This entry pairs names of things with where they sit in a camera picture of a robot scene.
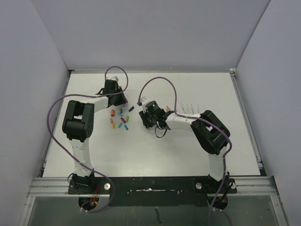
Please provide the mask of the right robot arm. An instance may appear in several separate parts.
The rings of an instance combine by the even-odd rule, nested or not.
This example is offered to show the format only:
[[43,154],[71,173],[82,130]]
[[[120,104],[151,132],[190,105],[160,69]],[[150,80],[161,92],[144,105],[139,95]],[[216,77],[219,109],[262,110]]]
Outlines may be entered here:
[[209,157],[209,186],[212,191],[219,193],[226,187],[224,177],[227,174],[225,156],[227,146],[230,145],[230,131],[209,110],[201,114],[180,115],[175,111],[165,111],[160,108],[156,101],[151,101],[145,97],[137,103],[142,107],[139,115],[143,125],[148,129],[185,130],[193,132],[202,149],[208,153]]

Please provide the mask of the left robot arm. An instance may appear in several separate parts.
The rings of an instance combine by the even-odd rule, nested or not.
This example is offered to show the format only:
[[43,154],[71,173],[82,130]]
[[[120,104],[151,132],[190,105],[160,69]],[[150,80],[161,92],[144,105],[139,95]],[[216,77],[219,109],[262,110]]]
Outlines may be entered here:
[[98,94],[104,97],[91,98],[86,102],[69,101],[62,125],[63,133],[69,139],[73,156],[76,158],[72,182],[87,194],[93,192],[96,186],[89,151],[94,114],[102,109],[127,103],[116,76],[106,79],[104,88]]

